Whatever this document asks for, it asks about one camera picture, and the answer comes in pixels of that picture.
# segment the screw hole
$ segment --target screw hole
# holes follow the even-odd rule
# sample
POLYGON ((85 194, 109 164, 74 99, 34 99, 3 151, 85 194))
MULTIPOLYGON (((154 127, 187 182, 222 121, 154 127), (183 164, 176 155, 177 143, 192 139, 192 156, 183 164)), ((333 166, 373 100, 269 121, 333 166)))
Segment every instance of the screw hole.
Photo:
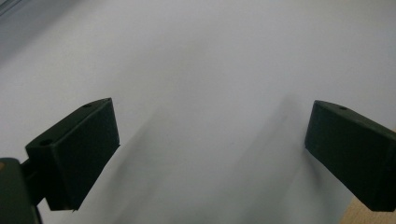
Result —
POLYGON ((46 139, 40 142, 40 146, 44 147, 52 143, 52 139, 46 139))

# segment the white surface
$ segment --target white surface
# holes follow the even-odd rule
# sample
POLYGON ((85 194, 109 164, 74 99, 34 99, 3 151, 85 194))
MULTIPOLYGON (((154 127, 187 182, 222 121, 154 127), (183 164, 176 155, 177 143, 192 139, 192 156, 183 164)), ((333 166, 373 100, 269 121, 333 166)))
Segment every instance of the white surface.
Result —
POLYGON ((304 150, 315 99, 389 128, 396 2, 32 0, 0 18, 0 154, 112 97, 121 147, 45 223, 337 223, 304 150))

